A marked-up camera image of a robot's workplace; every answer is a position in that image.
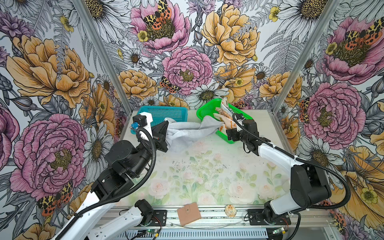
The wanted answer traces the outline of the grey towel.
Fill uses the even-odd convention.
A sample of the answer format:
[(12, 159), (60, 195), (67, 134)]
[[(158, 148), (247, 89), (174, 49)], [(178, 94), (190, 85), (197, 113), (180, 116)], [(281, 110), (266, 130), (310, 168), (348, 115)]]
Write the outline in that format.
[(168, 122), (166, 143), (171, 152), (182, 152), (193, 143), (215, 133), (224, 125), (211, 116), (205, 116), (201, 123), (176, 122), (171, 118), (165, 118)]

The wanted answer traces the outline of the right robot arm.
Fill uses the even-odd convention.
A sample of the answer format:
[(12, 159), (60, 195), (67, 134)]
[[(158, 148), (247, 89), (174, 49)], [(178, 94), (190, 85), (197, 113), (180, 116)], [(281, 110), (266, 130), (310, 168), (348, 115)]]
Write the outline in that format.
[(274, 224), (289, 212), (302, 211), (331, 196), (328, 176), (324, 169), (312, 161), (299, 160), (270, 140), (261, 138), (257, 123), (247, 120), (242, 114), (235, 114), (236, 129), (227, 130), (229, 140), (241, 141), (245, 151), (264, 158), (285, 170), (290, 175), (289, 192), (264, 204), (263, 220)]

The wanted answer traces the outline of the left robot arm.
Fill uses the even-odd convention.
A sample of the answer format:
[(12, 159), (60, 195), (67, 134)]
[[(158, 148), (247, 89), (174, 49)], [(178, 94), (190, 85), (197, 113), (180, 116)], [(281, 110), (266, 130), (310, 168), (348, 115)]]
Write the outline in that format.
[(147, 225), (154, 209), (146, 200), (115, 219), (97, 226), (99, 220), (121, 199), (133, 194), (149, 180), (156, 164), (157, 151), (167, 152), (168, 121), (151, 127), (144, 115), (134, 117), (131, 128), (139, 141), (134, 146), (127, 140), (115, 143), (106, 155), (108, 168), (92, 184), (90, 192), (66, 223), (54, 236), (55, 240), (112, 240), (127, 228)]

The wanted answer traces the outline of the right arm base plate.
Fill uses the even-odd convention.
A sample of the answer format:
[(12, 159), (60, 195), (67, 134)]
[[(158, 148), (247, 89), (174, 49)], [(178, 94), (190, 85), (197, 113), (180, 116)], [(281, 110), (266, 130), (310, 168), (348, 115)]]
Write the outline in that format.
[(248, 209), (246, 219), (251, 226), (290, 225), (291, 220), (287, 213), (276, 215), (274, 212), (262, 209)]

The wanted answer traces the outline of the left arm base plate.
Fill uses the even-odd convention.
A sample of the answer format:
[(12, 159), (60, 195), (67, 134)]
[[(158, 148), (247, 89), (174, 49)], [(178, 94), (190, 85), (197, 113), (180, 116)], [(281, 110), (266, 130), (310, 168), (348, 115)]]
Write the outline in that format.
[(167, 210), (154, 210), (143, 217), (140, 227), (165, 227), (167, 223)]

